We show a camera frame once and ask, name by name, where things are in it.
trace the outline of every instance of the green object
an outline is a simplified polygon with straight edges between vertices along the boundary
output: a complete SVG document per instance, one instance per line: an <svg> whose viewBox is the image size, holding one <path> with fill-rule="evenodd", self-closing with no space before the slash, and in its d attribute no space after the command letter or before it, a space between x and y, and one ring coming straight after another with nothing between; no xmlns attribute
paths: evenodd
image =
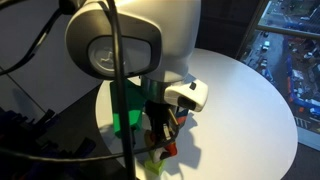
<svg viewBox="0 0 320 180"><path fill-rule="evenodd" d="M142 108L146 99L142 96L140 86L137 86L131 81L126 80L126 87L130 126L134 130L140 130L142 124ZM115 82L110 83L110 92L113 116L113 129L115 135L118 138L121 138L120 118L118 111L117 91Z"/></svg>
<svg viewBox="0 0 320 180"><path fill-rule="evenodd" d="M162 173L164 165L165 165L165 160L159 161L157 163L153 163L152 160L148 158L144 162L144 167L158 176Z"/></svg>

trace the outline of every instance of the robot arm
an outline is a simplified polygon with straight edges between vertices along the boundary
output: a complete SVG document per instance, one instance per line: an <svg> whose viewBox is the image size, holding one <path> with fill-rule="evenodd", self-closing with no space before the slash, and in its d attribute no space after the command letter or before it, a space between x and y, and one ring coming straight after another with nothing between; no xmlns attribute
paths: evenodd
<svg viewBox="0 0 320 180"><path fill-rule="evenodd" d="M208 87L188 74L194 49L200 0L117 0L126 77L140 76L146 114L157 144L170 136L170 111L201 111ZM66 45L75 64L101 79L114 79L111 25L103 0L87 0L70 20ZM162 149L176 154L172 146Z"/></svg>

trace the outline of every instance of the black cable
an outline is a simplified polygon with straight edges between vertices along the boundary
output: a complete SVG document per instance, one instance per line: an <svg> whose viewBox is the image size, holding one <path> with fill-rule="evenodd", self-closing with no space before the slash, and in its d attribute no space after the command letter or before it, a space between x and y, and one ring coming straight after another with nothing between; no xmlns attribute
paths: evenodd
<svg viewBox="0 0 320 180"><path fill-rule="evenodd" d="M0 11L4 8L7 8L13 4L26 1L26 0L0 0Z"/></svg>
<svg viewBox="0 0 320 180"><path fill-rule="evenodd" d="M17 69L19 69L20 67L22 67L23 65L25 65L26 63L28 63L33 56L35 55L35 53L37 52L37 50L39 49L40 45L42 44L42 42L44 41L44 39L47 37L47 35L49 34L53 24L55 23L55 21L60 17L61 15L61 11L60 9L57 9L53 15L50 17L49 21L45 24L45 26L42 28L42 30L40 31L39 35L37 36L37 38L34 40L34 42L32 43L31 47L29 48L29 50L27 51L27 53L24 55L24 57L15 65L13 65L12 67L10 67L9 69L6 69L4 71L0 72L0 76L11 73L12 71L15 71Z"/></svg>
<svg viewBox="0 0 320 180"><path fill-rule="evenodd" d="M128 103L126 94L125 75L123 67L123 46L121 29L118 19L117 7L114 0L107 0L110 24L113 40L113 57L114 57L114 69L115 69L115 84L117 90L117 102L120 118L121 140L124 153L124 162L126 166L127 178L135 180L135 160L133 153L133 138L130 128L130 121L128 115Z"/></svg>
<svg viewBox="0 0 320 180"><path fill-rule="evenodd" d="M179 126L175 126L176 131L175 134L171 137L170 140L166 140L162 143L156 144L151 147L145 147L145 148L140 148L134 150L134 154L141 154L145 152L149 152L161 147L168 146L169 144L175 142L176 138L179 135ZM6 157L14 157L14 158L21 158L25 160L30 160L30 161L39 161L39 162L47 162L47 163L63 163L63 164L74 164L74 163L87 163L87 162L93 162L93 161L102 161L102 160L110 160L110 159L115 159L115 158L120 158L123 157L124 154L122 153L115 153L107 156L99 156L99 157L90 157L90 158L49 158L49 157L40 157L40 156L33 156L25 153L20 153L17 151L12 151L6 148L0 147L0 155L1 156L6 156Z"/></svg>

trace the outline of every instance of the glass window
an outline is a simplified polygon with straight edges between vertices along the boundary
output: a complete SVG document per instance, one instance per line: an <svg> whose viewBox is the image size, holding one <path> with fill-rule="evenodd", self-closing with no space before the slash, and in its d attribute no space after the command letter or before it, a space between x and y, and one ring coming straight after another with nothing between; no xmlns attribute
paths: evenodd
<svg viewBox="0 0 320 180"><path fill-rule="evenodd" d="M320 150L320 1L265 1L240 61L287 100L299 142Z"/></svg>

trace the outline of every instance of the white table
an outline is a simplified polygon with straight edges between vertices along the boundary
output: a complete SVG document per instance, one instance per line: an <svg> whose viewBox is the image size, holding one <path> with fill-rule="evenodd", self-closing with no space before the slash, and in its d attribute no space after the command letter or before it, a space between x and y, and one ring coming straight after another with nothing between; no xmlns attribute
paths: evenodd
<svg viewBox="0 0 320 180"><path fill-rule="evenodd" d="M279 92L254 70L218 53L195 49L189 65L190 74L209 86L207 104L202 112L189 115L177 138L178 155L166 161L162 175L143 168L139 160L144 155L136 161L137 177L281 179L296 154L297 130ZM114 153L122 151L113 135L108 81L98 93L96 119L106 146ZM142 134L136 135L140 144Z"/></svg>

